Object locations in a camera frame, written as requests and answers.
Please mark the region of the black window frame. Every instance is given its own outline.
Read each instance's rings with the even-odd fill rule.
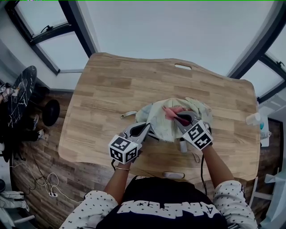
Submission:
[[[277,2],[275,4],[277,5],[273,11],[271,20],[265,26],[261,35],[242,60],[228,74],[228,77],[230,78],[240,79],[257,61],[261,61],[267,67],[276,72],[284,81],[262,97],[257,97],[258,103],[268,100],[273,95],[286,88],[286,71],[282,68],[283,63],[274,61],[266,55],[266,52],[286,25],[286,2]]]
[[[76,1],[59,1],[62,11],[67,19],[67,23],[52,28],[47,28],[45,32],[42,32],[35,37],[33,37],[33,34],[30,33],[15,9],[19,2],[19,0],[9,1],[5,5],[5,10],[24,40],[55,75],[58,75],[61,70],[37,45],[40,42],[74,31],[88,58],[90,58],[93,53],[97,52],[89,36],[84,19],[80,13],[80,9]]]

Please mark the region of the forearm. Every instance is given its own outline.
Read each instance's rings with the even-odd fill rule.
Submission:
[[[131,162],[125,165],[121,163],[118,164],[120,168],[124,169],[129,169],[130,165]],[[109,180],[108,184],[104,189],[104,192],[112,195],[118,204],[121,204],[122,202],[128,174],[129,174],[128,170],[116,169],[112,178]]]
[[[202,153],[206,160],[206,165],[214,188],[224,181],[234,180],[231,171],[211,145],[206,146],[202,150]]]

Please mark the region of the white cable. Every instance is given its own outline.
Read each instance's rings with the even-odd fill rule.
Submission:
[[[81,203],[81,202],[82,202],[82,201],[77,202],[77,201],[75,201],[75,200],[73,200],[73,199],[67,197],[64,193],[61,192],[61,190],[57,187],[57,186],[59,185],[59,178],[58,178],[58,176],[57,176],[56,173],[50,173],[50,174],[48,175],[48,177],[46,178],[46,183],[40,184],[40,183],[37,181],[37,179],[34,177],[34,175],[33,175],[32,171],[31,171],[30,167],[29,167],[26,163],[23,162],[23,163],[20,163],[20,164],[18,164],[18,165],[16,165],[16,166],[9,166],[9,167],[16,168],[17,166],[22,165],[22,164],[24,164],[24,165],[26,165],[26,166],[28,167],[28,169],[29,169],[30,173],[32,174],[34,180],[35,180],[40,186],[45,186],[45,189],[46,189],[46,186],[48,185],[49,177],[50,177],[52,174],[54,174],[54,175],[57,177],[58,183],[57,183],[56,185],[52,185],[51,182],[49,183],[49,184],[51,185],[51,188],[50,188],[50,192],[48,192],[48,190],[46,189],[46,191],[47,191],[48,194],[52,193],[53,187],[56,187],[56,188],[58,189],[58,191],[59,191],[62,195],[64,195],[66,198],[68,198],[68,199],[70,199],[70,200],[72,200],[72,201],[74,201],[74,202],[76,202],[76,203]]]

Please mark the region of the white sleeve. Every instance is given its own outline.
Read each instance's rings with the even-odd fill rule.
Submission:
[[[214,191],[213,203],[226,218],[229,228],[257,229],[251,208],[246,204],[243,186],[238,181],[225,181]]]
[[[84,198],[59,229],[95,228],[118,205],[111,195],[103,191],[90,191]]]

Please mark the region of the black t-shirt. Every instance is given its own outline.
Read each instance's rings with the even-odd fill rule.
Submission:
[[[193,184],[161,178],[134,178],[103,228],[227,228],[224,216]]]

